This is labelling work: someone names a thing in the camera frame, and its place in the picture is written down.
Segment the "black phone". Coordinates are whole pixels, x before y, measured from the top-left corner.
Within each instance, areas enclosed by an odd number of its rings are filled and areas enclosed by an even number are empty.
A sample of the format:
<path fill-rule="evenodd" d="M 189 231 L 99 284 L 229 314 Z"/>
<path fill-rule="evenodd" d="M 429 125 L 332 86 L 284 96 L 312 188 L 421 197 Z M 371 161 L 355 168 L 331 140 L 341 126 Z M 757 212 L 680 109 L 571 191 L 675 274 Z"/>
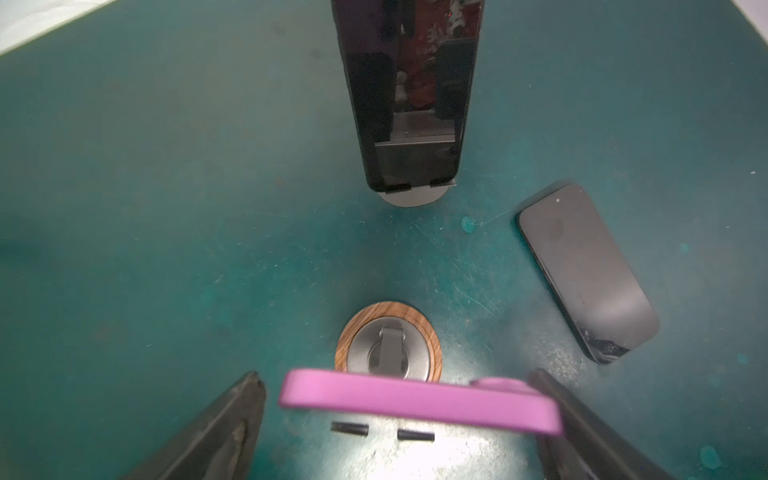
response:
<path fill-rule="evenodd" d="M 586 354 L 607 365 L 652 339 L 660 320 L 584 187 L 531 202 L 517 224 Z"/>

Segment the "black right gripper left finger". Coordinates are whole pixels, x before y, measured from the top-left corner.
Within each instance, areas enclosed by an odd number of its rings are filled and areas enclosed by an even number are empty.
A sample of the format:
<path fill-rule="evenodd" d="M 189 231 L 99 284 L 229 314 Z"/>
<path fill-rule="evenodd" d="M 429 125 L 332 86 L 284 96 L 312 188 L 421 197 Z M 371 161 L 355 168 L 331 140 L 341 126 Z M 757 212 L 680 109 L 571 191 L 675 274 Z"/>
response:
<path fill-rule="evenodd" d="M 266 387 L 250 371 L 217 397 L 126 479 L 246 479 L 251 470 Z"/>

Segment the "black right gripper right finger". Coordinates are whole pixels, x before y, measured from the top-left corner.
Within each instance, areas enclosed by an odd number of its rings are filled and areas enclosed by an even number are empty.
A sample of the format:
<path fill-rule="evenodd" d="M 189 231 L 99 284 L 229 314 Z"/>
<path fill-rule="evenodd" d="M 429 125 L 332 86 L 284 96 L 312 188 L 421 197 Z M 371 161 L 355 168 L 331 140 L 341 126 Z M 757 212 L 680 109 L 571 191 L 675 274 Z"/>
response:
<path fill-rule="evenodd" d="M 537 369 L 530 385 L 558 404 L 563 434 L 538 435 L 537 454 L 547 479 L 669 479 L 550 373 Z"/>

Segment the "phone with pink case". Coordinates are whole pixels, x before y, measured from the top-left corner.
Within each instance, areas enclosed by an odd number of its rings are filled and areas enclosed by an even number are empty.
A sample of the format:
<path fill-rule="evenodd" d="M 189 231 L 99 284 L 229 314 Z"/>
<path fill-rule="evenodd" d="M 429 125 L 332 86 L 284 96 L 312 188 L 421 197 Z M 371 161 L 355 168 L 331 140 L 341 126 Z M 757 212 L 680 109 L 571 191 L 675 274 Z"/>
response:
<path fill-rule="evenodd" d="M 285 376 L 278 404 L 547 436 L 564 431 L 554 399 L 522 380 L 500 377 L 457 385 L 296 369 Z"/>

